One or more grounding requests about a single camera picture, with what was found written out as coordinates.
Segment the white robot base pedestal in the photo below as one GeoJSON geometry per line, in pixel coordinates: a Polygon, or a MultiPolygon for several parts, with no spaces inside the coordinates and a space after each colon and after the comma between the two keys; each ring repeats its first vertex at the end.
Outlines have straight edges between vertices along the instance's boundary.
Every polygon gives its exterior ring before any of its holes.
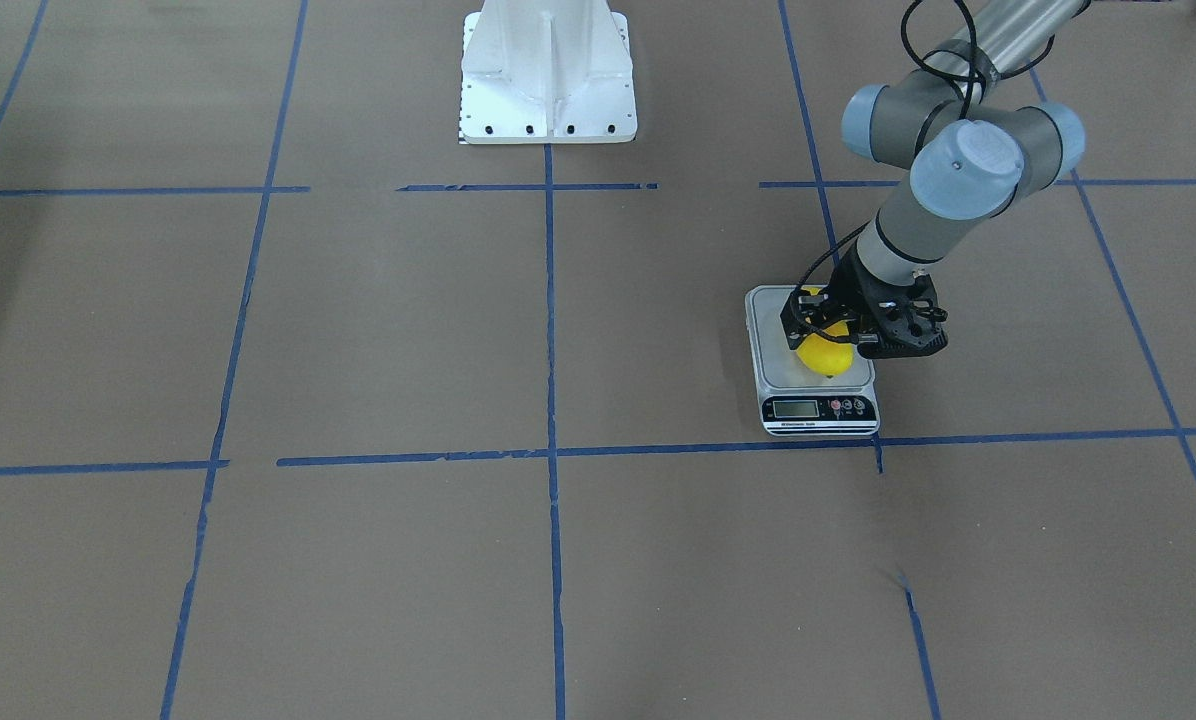
{"type": "Polygon", "coordinates": [[[486,1],[460,39],[462,144],[635,140],[630,28],[608,1],[486,1]]]}

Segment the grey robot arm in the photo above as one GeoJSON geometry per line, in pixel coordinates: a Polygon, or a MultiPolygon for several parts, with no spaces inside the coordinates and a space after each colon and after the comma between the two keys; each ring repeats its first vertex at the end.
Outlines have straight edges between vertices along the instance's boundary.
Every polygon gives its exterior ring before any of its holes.
{"type": "Polygon", "coordinates": [[[871,360],[930,356],[947,346],[933,266],[978,224],[1046,190],[1084,158],[1087,133],[1058,102],[986,106],[1001,83],[1050,54],[1084,1],[991,1],[927,53],[903,41],[914,69],[896,85],[858,91],[842,111],[842,142],[905,177],[862,227],[826,287],[795,283],[780,321],[791,350],[854,346],[871,360]]]}

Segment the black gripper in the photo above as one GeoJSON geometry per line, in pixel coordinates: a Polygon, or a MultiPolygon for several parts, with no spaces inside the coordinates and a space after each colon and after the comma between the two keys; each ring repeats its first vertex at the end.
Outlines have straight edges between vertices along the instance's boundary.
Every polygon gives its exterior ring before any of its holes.
{"type": "Polygon", "coordinates": [[[867,359],[930,356],[947,347],[946,311],[928,275],[887,283],[873,277],[850,249],[819,292],[791,292],[780,321],[789,350],[808,337],[858,346],[867,359]],[[842,332],[834,328],[841,323],[842,332]]]}

